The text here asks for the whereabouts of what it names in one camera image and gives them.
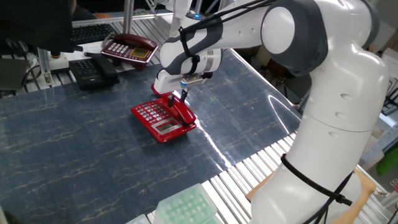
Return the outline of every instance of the black monitor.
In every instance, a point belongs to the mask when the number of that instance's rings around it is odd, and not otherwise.
[[[54,52],[73,52],[69,0],[0,0],[0,37]]]

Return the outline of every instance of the computer keyboard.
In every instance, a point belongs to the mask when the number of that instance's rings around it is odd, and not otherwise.
[[[73,41],[75,44],[88,44],[102,41],[111,32],[117,32],[111,24],[96,24],[93,26],[73,28]]]

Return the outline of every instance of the blue marble table surface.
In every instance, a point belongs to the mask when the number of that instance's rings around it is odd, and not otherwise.
[[[160,65],[109,89],[76,83],[0,100],[0,205],[26,224],[123,224],[293,132],[300,115],[235,53],[187,103],[197,128],[159,144],[130,109]]]

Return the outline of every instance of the red telephone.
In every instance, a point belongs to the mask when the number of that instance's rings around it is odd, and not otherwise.
[[[133,115],[160,143],[167,142],[196,127],[191,109],[172,93],[159,94],[159,99],[131,108]]]
[[[101,51],[107,58],[131,64],[143,70],[155,55],[156,42],[133,34],[119,34]]]

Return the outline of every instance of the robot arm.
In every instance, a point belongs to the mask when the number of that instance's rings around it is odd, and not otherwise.
[[[190,88],[219,67],[221,49],[262,44],[292,74],[311,75],[309,101],[285,158],[334,192],[358,164],[387,90],[386,66],[363,50],[377,22],[365,0],[237,0],[205,22],[182,21],[185,31],[160,50],[164,69],[154,87],[159,93]],[[355,202],[360,189],[354,174],[341,194]],[[309,223],[328,199],[281,164],[255,194],[251,223]],[[348,209],[333,202],[328,223]]]

